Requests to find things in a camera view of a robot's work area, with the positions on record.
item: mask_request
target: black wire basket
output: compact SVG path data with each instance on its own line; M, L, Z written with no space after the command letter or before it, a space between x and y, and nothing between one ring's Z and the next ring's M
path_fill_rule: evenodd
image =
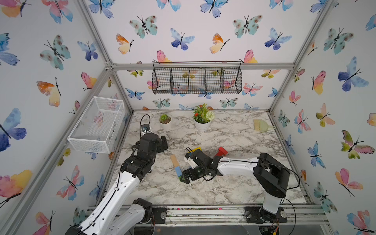
M221 64L218 67L169 67L167 64L196 63L169 62L156 67L152 74L154 94L239 94L242 89L242 73L239 64Z

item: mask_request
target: white flower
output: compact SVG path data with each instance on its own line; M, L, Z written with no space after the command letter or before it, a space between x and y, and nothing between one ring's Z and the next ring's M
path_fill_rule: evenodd
M214 118L215 118L215 115L214 115L214 112L213 111L209 111L206 113L206 118L209 120L209 121L213 121Z

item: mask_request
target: wire basket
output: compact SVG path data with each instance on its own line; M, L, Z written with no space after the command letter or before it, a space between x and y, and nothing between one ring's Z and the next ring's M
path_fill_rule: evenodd
M218 67L154 66L152 82L154 94L239 94L242 73L240 62Z
M124 116L124 102L94 96L68 136L78 151L110 153Z

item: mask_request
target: potted plant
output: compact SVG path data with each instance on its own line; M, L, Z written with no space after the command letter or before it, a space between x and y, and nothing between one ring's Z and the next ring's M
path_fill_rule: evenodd
M161 124L162 128L168 130L171 126L171 116L167 114L163 114L159 117L159 123Z
M206 104L196 106L196 109L193 112L196 129L202 132L206 131L210 126L210 122L214 120L214 112L209 111Z

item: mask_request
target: table surface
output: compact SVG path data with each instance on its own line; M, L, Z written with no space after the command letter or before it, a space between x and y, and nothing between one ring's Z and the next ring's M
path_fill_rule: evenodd
M139 140L139 122L145 114L151 116L151 130L159 136L166 136L168 150L158 153L152 172L147 174L124 202L130 205L141 197L155 205L183 204L229 204L262 203L264 189L254 177L241 175L217 176L211 181L198 179L185 184L180 182L173 167L170 155L175 154L181 170L190 165L184 161L185 147L202 151L213 157L219 147L229 153L229 158L253 158L260 153L268 153L283 165L291 169L283 148L274 130L260 133L254 130L253 119L265 120L271 125L266 111L214 111L215 119L206 132L199 132L194 127L193 113L190 111L140 111L134 112L129 130L120 152L112 181L118 177L121 164L131 155L131 146ZM170 130L164 130L159 123L159 116L168 114L172 117ZM289 187L297 185L291 173ZM292 203L306 203L300 188L287 191L286 198Z

